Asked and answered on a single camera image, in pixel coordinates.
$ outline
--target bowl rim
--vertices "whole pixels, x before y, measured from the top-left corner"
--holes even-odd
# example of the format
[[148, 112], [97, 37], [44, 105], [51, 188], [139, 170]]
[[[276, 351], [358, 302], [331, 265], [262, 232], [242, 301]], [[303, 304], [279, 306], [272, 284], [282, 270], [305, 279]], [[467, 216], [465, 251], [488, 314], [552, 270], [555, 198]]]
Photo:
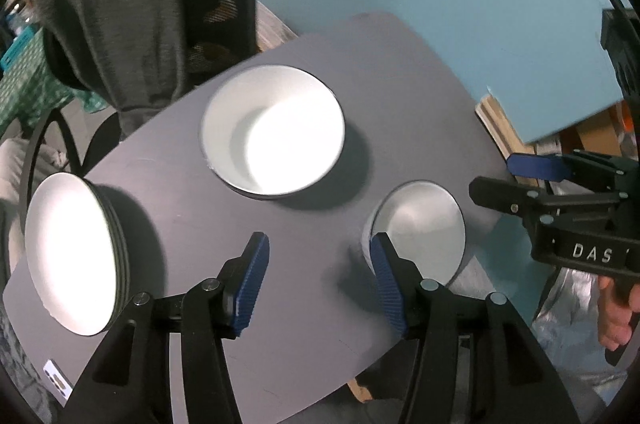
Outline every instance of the bowl rim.
[[458, 275], [458, 273], [460, 272], [460, 266], [462, 265], [463, 261], [465, 260], [465, 251], [466, 251], [466, 244], [467, 244], [467, 240], [466, 240], [466, 220], [465, 220], [465, 215], [462, 212], [462, 208], [460, 207], [460, 203], [456, 200], [456, 198], [453, 196], [453, 193], [451, 193], [448, 189], [446, 189], [444, 186], [442, 186], [441, 184], [437, 183], [434, 180], [430, 180], [430, 179], [411, 179], [411, 180], [407, 180], [405, 182], [402, 182], [401, 184], [397, 185], [395, 188], [393, 188], [389, 193], [387, 193], [385, 195], [385, 197], [376, 205], [376, 207], [374, 208], [374, 210], [372, 211], [372, 213], [369, 215], [370, 220], [371, 220], [371, 225], [370, 227], [364, 227], [363, 228], [363, 237], [364, 237], [364, 231], [366, 230], [368, 233], [368, 237], [367, 237], [367, 248], [370, 247], [371, 245], [371, 239], [373, 238], [374, 234], [373, 234], [373, 228], [376, 226], [376, 221], [378, 219], [378, 217], [380, 216], [380, 211], [382, 211], [382, 207], [389, 201], [389, 199], [395, 195], [398, 191], [400, 191], [401, 189], [406, 188], [407, 186], [411, 185], [411, 184], [416, 184], [416, 183], [427, 183], [430, 185], [434, 185], [437, 186], [439, 189], [443, 190], [445, 193], [447, 193], [447, 195], [449, 195], [449, 197], [451, 197], [453, 199], [453, 202], [455, 203], [455, 205], [458, 207], [458, 212], [460, 213], [460, 219], [462, 220], [462, 230], [463, 230], [463, 240], [464, 240], [464, 244], [462, 246], [462, 257], [460, 258], [460, 263], [458, 264], [458, 266], [456, 267], [456, 271], [455, 273], [452, 274], [451, 278], [449, 278], [449, 280], [447, 280], [446, 286], [450, 285], [453, 280], [456, 278], [456, 276]]
[[[331, 96], [335, 100], [335, 104], [338, 105], [338, 112], [340, 112], [340, 118], [342, 120], [342, 124], [341, 124], [342, 130], [341, 130], [341, 134], [340, 134], [340, 146], [339, 146], [339, 149], [336, 152], [336, 154], [334, 156], [334, 159], [332, 160], [331, 164], [329, 166], [327, 166], [326, 170], [324, 170], [324, 172], [322, 172], [322, 174], [319, 175], [318, 177], [316, 177], [313, 181], [308, 182], [305, 185], [302, 185], [300, 187], [297, 187], [297, 188], [289, 190], [289, 191], [283, 191], [283, 192], [277, 192], [277, 193], [261, 193], [259, 191], [246, 189], [246, 188], [243, 188], [241, 186], [238, 186], [237, 184], [233, 184], [232, 182], [230, 182], [227, 179], [225, 179], [222, 175], [220, 175], [218, 170], [216, 170], [216, 168], [210, 162], [209, 156], [207, 155], [207, 152], [206, 152], [206, 150], [204, 148], [204, 136], [203, 136], [204, 119], [205, 119], [205, 117], [207, 115], [207, 112], [209, 112], [210, 105], [213, 102], [213, 100], [215, 99], [216, 95], [220, 92], [220, 90], [222, 90], [222, 88], [226, 84], [228, 84], [229, 82], [231, 82], [235, 78], [238, 78], [239, 76], [245, 74], [248, 71], [251, 71], [251, 70], [254, 70], [254, 69], [258, 69], [258, 68], [262, 68], [262, 67], [283, 67], [283, 68], [287, 68], [287, 69], [295, 69], [295, 70], [298, 70], [300, 72], [303, 72], [304, 74], [307, 74], [308, 76], [311, 76], [313, 79], [317, 80], [331, 94]], [[204, 160], [207, 163], [207, 167], [226, 186], [228, 186], [228, 188], [230, 188], [232, 191], [235, 191], [236, 193], [245, 195], [245, 196], [250, 197], [250, 198], [269, 200], [269, 199], [280, 199], [280, 198], [288, 197], [290, 195], [294, 195], [296, 193], [301, 192], [302, 190], [305, 190], [305, 189], [309, 188], [313, 184], [316, 184], [317, 182], [321, 181], [334, 168], [335, 164], [338, 162], [338, 159], [340, 159], [340, 156], [341, 156], [342, 151], [344, 149], [345, 133], [346, 133], [346, 120], [344, 118], [344, 110], [342, 108], [342, 105], [340, 104], [340, 101], [338, 101], [338, 98], [335, 95], [334, 91], [331, 90], [331, 88], [328, 87], [327, 84], [324, 83], [324, 81], [322, 81], [315, 74], [312, 74], [311, 72], [309, 72], [307, 70], [304, 70], [304, 69], [302, 69], [302, 68], [300, 68], [299, 66], [296, 66], [296, 65], [285, 65], [285, 64], [280, 64], [280, 63], [274, 63], [274, 64], [262, 63], [262, 64], [259, 64], [259, 65], [249, 66], [249, 67], [244, 68], [241, 71], [237, 72], [236, 74], [233, 74], [233, 75], [229, 76], [228, 78], [226, 78], [224, 80], [224, 82], [220, 83], [218, 88], [210, 95], [209, 100], [207, 101], [207, 106], [204, 109], [204, 113], [200, 117], [200, 127], [199, 127], [199, 131], [198, 131], [198, 144], [200, 145], [200, 151], [202, 152]]]

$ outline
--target chair armrest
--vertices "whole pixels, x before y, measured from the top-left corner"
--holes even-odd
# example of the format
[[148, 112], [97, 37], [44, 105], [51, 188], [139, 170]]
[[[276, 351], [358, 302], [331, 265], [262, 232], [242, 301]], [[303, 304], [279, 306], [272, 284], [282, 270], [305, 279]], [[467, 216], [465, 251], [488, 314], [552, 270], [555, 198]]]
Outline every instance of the chair armrest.
[[40, 147], [44, 142], [44, 135], [47, 128], [49, 128], [49, 125], [52, 123], [58, 124], [60, 132], [62, 133], [62, 139], [66, 148], [66, 157], [69, 162], [71, 173], [79, 175], [81, 172], [78, 149], [76, 148], [76, 143], [74, 142], [69, 125], [66, 124], [65, 118], [63, 117], [60, 109], [52, 109], [43, 115], [34, 128], [33, 135], [31, 136], [29, 145], [27, 146], [27, 153], [24, 156], [24, 165], [22, 167], [22, 175], [20, 176], [20, 200], [18, 205], [22, 232], [24, 232], [24, 226], [27, 221], [27, 209], [29, 208], [31, 196], [33, 194], [33, 175], [36, 169], [36, 161], [38, 159]]

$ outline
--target white label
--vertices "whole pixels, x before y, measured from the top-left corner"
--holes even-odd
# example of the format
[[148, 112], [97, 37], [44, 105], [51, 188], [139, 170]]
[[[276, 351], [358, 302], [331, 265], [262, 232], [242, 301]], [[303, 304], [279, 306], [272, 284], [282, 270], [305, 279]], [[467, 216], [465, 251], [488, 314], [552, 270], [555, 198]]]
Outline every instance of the white label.
[[[583, 252], [584, 252], [584, 245], [580, 244], [579, 242], [576, 242], [576, 244], [574, 245], [574, 253], [573, 253], [574, 258], [581, 258], [583, 255]], [[612, 248], [607, 247], [603, 252], [602, 248], [598, 250], [598, 248], [594, 246], [591, 248], [591, 250], [589, 251], [589, 254], [584, 259], [593, 260], [593, 261], [600, 260], [602, 263], [609, 263], [612, 255], [613, 255]]]
[[47, 364], [44, 365], [43, 370], [44, 374], [51, 381], [51, 384], [60, 392], [60, 395], [62, 395], [65, 400], [69, 400], [73, 387], [71, 383], [66, 380], [66, 377], [62, 375], [62, 372], [60, 372], [60, 369], [55, 363], [49, 359]]

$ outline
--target hand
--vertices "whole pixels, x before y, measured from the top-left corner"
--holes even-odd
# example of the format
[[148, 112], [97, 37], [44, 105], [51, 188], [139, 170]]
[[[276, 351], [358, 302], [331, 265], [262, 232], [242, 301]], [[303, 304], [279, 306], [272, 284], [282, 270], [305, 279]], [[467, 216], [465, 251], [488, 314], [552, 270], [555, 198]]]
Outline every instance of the hand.
[[615, 294], [611, 278], [598, 276], [598, 341], [611, 351], [631, 339], [629, 320], [633, 312], [640, 312], [640, 285], [634, 285], [628, 303], [621, 304]]

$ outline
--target finger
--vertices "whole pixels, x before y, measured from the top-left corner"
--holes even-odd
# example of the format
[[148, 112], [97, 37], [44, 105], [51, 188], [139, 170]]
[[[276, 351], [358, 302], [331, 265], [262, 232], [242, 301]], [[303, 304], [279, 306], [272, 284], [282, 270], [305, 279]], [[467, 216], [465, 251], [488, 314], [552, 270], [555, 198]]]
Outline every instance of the finger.
[[607, 276], [598, 276], [598, 288], [600, 290], [606, 289], [611, 283], [613, 283], [613, 279]]
[[640, 312], [640, 285], [636, 284], [629, 293], [629, 308], [633, 312]]
[[615, 352], [616, 349], [620, 346], [619, 344], [617, 344], [615, 341], [611, 341], [609, 338], [607, 338], [606, 336], [601, 336], [598, 341], [600, 342], [600, 344], [602, 346], [604, 346], [605, 348], [608, 348], [609, 350], [611, 350], [611, 352]]
[[604, 315], [610, 324], [626, 326], [631, 321], [631, 309], [618, 303], [613, 284], [609, 285], [600, 294], [598, 312], [600, 315]]
[[631, 339], [631, 327], [609, 324], [604, 328], [604, 332], [601, 333], [606, 338], [617, 344], [627, 344]]

